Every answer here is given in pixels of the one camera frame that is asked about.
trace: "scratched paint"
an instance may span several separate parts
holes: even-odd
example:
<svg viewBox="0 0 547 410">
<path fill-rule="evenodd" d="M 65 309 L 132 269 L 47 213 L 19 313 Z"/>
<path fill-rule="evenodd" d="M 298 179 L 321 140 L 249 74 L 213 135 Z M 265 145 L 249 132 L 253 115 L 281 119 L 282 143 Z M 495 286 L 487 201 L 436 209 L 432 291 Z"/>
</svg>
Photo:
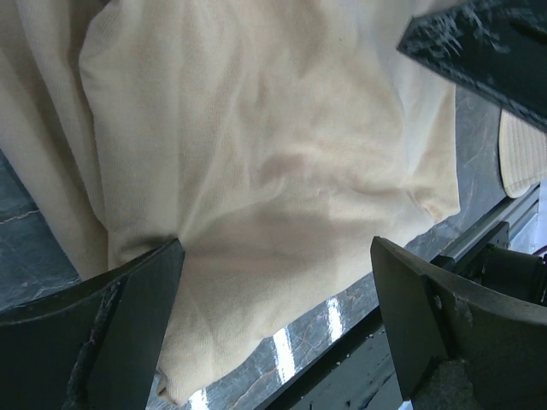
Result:
<svg viewBox="0 0 547 410">
<path fill-rule="evenodd" d="M 492 31 L 488 23 L 492 23 L 497 13 L 503 11 L 508 0 L 482 0 L 454 7 L 443 13 L 431 16 L 415 24 L 409 38 L 405 40 L 404 49 L 409 54 L 427 50 L 437 59 L 459 56 L 462 51 L 461 38 L 469 32 L 486 47 L 492 47 L 496 52 L 508 54 L 511 49 L 503 44 L 498 32 Z M 526 15 L 525 9 L 514 9 L 512 15 Z"/>
</svg>

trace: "towel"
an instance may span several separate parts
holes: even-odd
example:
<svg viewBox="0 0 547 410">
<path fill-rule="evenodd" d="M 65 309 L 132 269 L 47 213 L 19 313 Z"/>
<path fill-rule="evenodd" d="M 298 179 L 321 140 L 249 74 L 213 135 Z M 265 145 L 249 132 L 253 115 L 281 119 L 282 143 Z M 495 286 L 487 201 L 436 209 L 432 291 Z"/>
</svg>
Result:
<svg viewBox="0 0 547 410">
<path fill-rule="evenodd" d="M 503 111 L 499 126 L 499 162 L 503 188 L 518 198 L 547 178 L 547 135 Z"/>
<path fill-rule="evenodd" d="M 2 2 L 0 148 L 80 276 L 185 247 L 165 400 L 458 212 L 455 87 L 396 52 L 434 7 Z"/>
</svg>

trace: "mechanical part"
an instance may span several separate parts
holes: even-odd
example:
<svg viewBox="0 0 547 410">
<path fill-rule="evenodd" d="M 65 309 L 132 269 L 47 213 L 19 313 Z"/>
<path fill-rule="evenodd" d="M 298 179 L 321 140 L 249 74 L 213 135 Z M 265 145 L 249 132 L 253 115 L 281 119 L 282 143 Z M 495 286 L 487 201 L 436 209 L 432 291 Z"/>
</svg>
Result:
<svg viewBox="0 0 547 410">
<path fill-rule="evenodd" d="M 0 313 L 2 408 L 144 408 L 183 260 L 173 240 Z"/>
<path fill-rule="evenodd" d="M 448 391 L 421 393 L 440 365 L 455 360 L 463 360 L 465 372 L 451 374 L 464 378 L 458 381 L 462 385 L 466 380 L 471 383 L 476 403 L 470 400 L 468 407 L 453 403 L 446 408 L 471 409 L 477 403 L 486 410 L 544 408 L 545 307 L 490 290 L 382 238 L 374 239 L 371 254 L 401 393 L 404 399 L 419 398 L 413 401 L 415 410 L 433 408 L 432 401 L 440 400 L 438 392 Z M 496 271 L 494 266 L 489 269 L 491 280 Z M 440 378 L 437 383 L 448 386 L 454 380 Z"/>
<path fill-rule="evenodd" d="M 413 19 L 398 49 L 547 132 L 544 0 L 472 0 Z"/>
</svg>

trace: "fabric fold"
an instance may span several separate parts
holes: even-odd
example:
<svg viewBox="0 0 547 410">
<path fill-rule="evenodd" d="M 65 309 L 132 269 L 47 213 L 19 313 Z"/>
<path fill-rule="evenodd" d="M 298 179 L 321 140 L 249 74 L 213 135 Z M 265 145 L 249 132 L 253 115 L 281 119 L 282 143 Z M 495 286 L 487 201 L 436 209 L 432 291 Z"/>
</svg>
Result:
<svg viewBox="0 0 547 410">
<path fill-rule="evenodd" d="M 183 404 L 459 210 L 454 90 L 396 52 L 433 0 L 3 2 L 0 148 L 82 278 L 171 237 Z"/>
</svg>

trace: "gray marble surface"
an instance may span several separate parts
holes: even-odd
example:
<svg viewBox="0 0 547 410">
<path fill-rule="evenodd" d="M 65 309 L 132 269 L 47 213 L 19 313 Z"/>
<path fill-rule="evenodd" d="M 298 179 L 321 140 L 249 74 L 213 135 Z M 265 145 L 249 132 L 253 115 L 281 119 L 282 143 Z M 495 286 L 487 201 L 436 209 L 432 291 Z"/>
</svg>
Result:
<svg viewBox="0 0 547 410">
<path fill-rule="evenodd" d="M 462 211 L 408 245 L 408 249 L 427 260 L 505 197 L 497 159 L 499 109 L 467 91 L 458 91 L 456 105 L 457 171 Z M 0 153 L 0 310 L 77 282 L 74 269 L 44 218 Z M 254 408 L 377 304 L 373 277 L 367 275 L 275 336 L 265 339 L 242 366 L 197 392 L 182 408 Z M 156 381 L 147 409 L 175 408 L 158 399 L 155 391 Z"/>
</svg>

